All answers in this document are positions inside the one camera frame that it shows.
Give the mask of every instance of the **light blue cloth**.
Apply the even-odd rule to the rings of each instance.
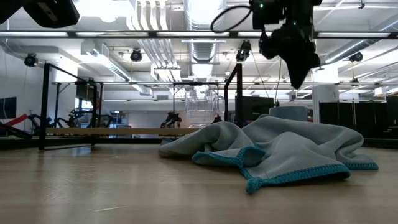
[[[362,144],[362,135],[352,129],[269,116],[242,129],[219,122],[173,142],[164,140],[159,154],[192,156],[206,166],[236,166],[251,194],[267,185],[377,170],[370,157],[355,153]]]
[[[304,106],[281,106],[269,109],[269,116],[294,121],[307,121],[308,108]]]

